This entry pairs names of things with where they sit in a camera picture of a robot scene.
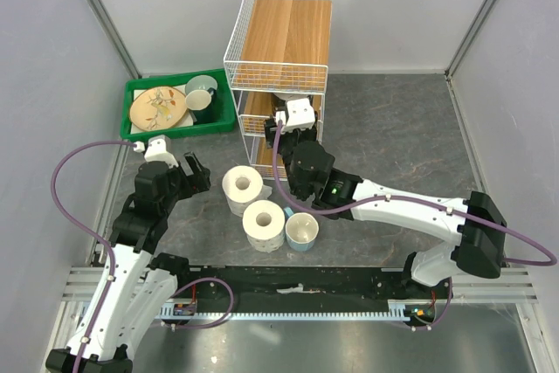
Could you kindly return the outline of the black towel roll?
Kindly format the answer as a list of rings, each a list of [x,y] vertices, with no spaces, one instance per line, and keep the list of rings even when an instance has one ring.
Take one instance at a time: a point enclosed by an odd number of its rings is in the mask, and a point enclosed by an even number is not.
[[[276,107],[283,106],[287,101],[300,100],[307,96],[303,93],[273,93],[273,103]]]

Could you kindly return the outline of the white floral towel roll back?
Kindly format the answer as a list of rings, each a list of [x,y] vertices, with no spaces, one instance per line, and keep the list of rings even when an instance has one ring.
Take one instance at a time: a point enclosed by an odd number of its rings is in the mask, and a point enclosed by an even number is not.
[[[235,166],[225,173],[222,189],[231,213],[240,218],[250,204],[272,194],[272,188],[264,184],[260,173],[245,165]]]

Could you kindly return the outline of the white floral towel roll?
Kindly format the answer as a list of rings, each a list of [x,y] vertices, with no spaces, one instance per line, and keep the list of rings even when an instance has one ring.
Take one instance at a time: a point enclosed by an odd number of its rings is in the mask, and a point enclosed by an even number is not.
[[[259,252],[274,252],[285,242],[286,218],[272,201],[258,200],[244,211],[242,224],[250,245]]]
[[[272,188],[264,184],[260,173],[245,165],[235,166],[225,173],[222,189],[231,213],[240,218],[250,204],[272,194]]]

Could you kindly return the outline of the white floral towel roll front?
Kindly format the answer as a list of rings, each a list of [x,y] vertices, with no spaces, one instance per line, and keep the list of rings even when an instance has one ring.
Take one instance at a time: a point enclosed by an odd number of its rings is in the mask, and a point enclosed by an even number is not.
[[[242,224],[250,245],[259,252],[274,252],[285,242],[286,218],[272,201],[258,200],[244,211]]]

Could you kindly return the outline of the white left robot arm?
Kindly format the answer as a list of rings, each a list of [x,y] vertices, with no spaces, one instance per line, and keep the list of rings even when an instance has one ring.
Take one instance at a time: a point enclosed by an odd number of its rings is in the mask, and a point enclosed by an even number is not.
[[[210,188],[210,170],[192,152],[184,158],[189,174],[170,152],[146,152],[111,237],[100,241],[107,259],[93,298],[65,347],[50,351],[48,371],[131,371],[164,303],[189,292],[189,261],[155,253],[176,203]]]

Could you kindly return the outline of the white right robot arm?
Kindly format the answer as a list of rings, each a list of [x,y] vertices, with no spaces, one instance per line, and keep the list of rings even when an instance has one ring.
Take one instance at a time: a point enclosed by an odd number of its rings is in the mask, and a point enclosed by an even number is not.
[[[291,197],[310,200],[315,213],[330,219],[392,224],[439,239],[430,250],[407,257],[399,278],[406,295],[420,297],[459,273],[500,277],[507,224],[490,196],[474,191],[468,198],[428,197],[382,186],[336,169],[334,156],[315,137],[314,129],[283,135],[266,130]]]

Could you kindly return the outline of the green plastic bin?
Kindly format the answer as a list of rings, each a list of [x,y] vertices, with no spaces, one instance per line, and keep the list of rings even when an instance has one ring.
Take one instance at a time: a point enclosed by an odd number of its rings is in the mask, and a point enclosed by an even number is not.
[[[218,84],[214,120],[206,124],[196,124],[185,103],[185,85],[199,75],[209,75]],[[235,107],[223,69],[132,79],[125,86],[120,136],[131,142],[145,142],[157,135],[171,139],[208,135],[232,131],[235,121]]]

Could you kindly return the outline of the cream interior mug in bin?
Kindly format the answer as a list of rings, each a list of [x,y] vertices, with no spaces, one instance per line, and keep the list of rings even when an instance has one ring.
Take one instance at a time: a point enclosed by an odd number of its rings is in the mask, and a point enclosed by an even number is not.
[[[186,107],[191,111],[203,111],[210,106],[212,94],[208,90],[196,89],[186,95]]]

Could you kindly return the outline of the teal ceramic mug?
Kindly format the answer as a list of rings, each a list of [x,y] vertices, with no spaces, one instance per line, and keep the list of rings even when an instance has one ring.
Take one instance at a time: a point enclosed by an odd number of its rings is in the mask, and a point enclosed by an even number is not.
[[[185,103],[196,124],[211,123],[214,100],[217,98],[217,81],[209,75],[199,75],[185,85]]]

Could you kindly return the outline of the light blue cup on table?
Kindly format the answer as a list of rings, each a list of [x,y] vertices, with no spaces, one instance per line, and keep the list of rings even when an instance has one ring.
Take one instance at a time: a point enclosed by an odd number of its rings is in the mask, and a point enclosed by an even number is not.
[[[290,207],[285,207],[284,213],[287,243],[296,252],[309,251],[320,230],[317,220],[307,212],[294,212]]]

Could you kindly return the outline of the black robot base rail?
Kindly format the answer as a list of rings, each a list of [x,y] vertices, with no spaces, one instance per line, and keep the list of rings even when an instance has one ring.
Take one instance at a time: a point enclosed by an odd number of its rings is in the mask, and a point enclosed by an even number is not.
[[[374,267],[343,266],[192,266],[186,258],[161,253],[148,265],[177,276],[180,287],[193,280],[199,314],[349,314],[389,309],[391,300],[442,301],[450,280],[421,285],[407,272]]]

